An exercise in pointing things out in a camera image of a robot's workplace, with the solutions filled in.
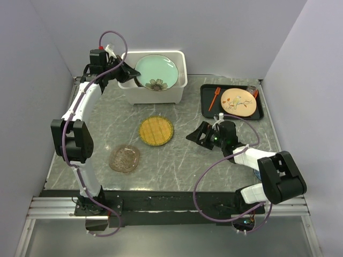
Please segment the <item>mint green flower plate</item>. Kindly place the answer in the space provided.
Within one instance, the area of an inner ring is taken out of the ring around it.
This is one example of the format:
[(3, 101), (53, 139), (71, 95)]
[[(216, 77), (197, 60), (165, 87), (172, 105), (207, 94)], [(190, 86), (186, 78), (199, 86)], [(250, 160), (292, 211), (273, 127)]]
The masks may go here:
[(179, 77), (176, 64), (170, 58), (160, 54), (142, 57), (137, 62), (135, 70), (140, 73), (135, 78), (137, 86), (156, 92), (172, 88)]

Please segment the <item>woven bamboo round plate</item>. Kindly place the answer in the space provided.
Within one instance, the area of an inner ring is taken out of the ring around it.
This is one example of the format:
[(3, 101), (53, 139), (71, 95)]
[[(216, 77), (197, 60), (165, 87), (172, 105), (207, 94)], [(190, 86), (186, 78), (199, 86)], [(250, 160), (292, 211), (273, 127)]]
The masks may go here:
[(174, 126), (163, 116), (149, 116), (139, 127), (141, 140), (150, 146), (162, 146), (174, 135)]

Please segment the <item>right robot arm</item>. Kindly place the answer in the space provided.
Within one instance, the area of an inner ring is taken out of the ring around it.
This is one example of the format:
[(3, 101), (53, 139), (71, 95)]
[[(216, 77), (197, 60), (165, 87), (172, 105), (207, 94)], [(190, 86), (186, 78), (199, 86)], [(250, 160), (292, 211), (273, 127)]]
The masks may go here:
[(307, 192), (307, 184), (289, 152), (266, 152), (255, 149), (254, 144), (239, 142), (236, 125), (231, 121), (214, 125), (202, 122), (186, 139), (209, 150), (218, 147), (223, 153), (224, 158), (208, 167), (201, 178), (223, 161), (259, 172), (260, 183), (238, 190), (240, 197), (234, 206), (240, 213), (247, 213), (254, 203), (269, 201), (277, 205)]

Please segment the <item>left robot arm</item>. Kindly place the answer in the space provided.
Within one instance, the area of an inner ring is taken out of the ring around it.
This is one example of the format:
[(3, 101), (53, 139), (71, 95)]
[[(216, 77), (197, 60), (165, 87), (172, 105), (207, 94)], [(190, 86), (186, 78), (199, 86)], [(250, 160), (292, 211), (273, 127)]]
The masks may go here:
[(124, 83), (139, 75), (113, 51), (103, 47), (91, 50), (76, 98), (63, 117), (54, 119), (50, 125), (56, 154), (72, 168), (77, 179), (78, 205), (94, 215), (102, 214), (107, 205), (91, 164), (94, 142), (87, 121), (109, 81)]

